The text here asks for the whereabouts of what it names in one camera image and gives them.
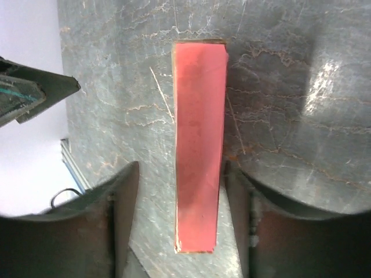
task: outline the gray stone slab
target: gray stone slab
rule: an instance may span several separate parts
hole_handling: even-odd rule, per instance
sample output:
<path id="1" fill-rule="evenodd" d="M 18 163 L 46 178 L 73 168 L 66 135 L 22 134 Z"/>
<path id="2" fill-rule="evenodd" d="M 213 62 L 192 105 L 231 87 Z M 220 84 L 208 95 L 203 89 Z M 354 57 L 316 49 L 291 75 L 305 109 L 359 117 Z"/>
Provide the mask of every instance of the gray stone slab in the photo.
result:
<path id="1" fill-rule="evenodd" d="M 306 203 L 370 207 L 369 1 L 59 0 L 59 20 L 82 87 L 67 100 L 74 158 L 93 184 L 141 161 L 131 247 L 151 277 L 241 276 L 224 190 L 215 254 L 173 251 L 177 39 L 228 42 L 226 159 Z"/>

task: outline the curved metal bracket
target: curved metal bracket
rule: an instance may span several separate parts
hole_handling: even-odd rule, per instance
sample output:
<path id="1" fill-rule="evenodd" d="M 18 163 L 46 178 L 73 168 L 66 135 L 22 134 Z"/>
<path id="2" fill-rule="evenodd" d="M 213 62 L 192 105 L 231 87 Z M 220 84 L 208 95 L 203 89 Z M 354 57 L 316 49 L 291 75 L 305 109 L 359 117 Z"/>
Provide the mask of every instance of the curved metal bracket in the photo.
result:
<path id="1" fill-rule="evenodd" d="M 45 214 L 0 217 L 0 277 L 122 278 L 138 184 L 139 164 L 132 162 Z M 138 266 L 130 271 L 146 277 Z"/>
<path id="2" fill-rule="evenodd" d="M 347 215 L 308 206 L 230 163 L 225 184 L 244 277 L 370 276 L 370 211 Z"/>

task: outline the metal jaw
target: metal jaw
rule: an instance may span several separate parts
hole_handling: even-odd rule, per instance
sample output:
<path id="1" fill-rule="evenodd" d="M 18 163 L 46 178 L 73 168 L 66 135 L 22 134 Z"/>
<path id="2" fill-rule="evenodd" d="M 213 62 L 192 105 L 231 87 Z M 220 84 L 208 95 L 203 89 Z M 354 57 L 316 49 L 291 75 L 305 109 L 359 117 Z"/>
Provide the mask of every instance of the metal jaw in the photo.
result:
<path id="1" fill-rule="evenodd" d="M 73 77 L 26 67 L 0 57 L 0 127 L 26 122 L 80 89 Z"/>
<path id="2" fill-rule="evenodd" d="M 225 179 L 244 277 L 370 277 L 370 211 L 346 215 L 308 206 L 231 163 Z"/>
<path id="3" fill-rule="evenodd" d="M 128 255 L 138 184 L 139 164 L 132 162 L 44 214 L 0 217 L 0 277 L 148 277 Z"/>

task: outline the red wooden block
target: red wooden block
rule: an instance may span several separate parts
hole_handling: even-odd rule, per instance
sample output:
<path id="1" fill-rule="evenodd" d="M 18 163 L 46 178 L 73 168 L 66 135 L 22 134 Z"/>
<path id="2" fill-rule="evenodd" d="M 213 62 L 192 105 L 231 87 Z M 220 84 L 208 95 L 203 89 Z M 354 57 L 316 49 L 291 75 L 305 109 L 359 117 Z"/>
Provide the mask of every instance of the red wooden block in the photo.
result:
<path id="1" fill-rule="evenodd" d="M 173 47 L 176 252 L 213 252 L 228 54 L 221 40 Z"/>

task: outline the black cable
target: black cable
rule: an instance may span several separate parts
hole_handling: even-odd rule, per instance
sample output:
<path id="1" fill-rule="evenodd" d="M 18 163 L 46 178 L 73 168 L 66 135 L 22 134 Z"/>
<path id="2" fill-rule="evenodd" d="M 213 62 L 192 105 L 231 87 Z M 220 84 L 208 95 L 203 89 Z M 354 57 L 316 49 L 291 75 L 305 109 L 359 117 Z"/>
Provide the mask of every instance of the black cable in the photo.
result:
<path id="1" fill-rule="evenodd" d="M 80 192 L 78 192 L 76 189 L 74 188 L 66 188 L 66 189 L 63 189 L 61 190 L 60 192 L 58 192 L 57 194 L 55 194 L 52 199 L 50 200 L 50 206 L 52 207 L 52 209 L 55 209 L 55 205 L 54 205 L 54 201 L 56 200 L 56 198 L 58 197 L 59 194 L 65 192 L 65 191 L 72 191 L 73 193 L 75 193 L 76 195 L 78 196 L 82 196 L 82 194 Z"/>

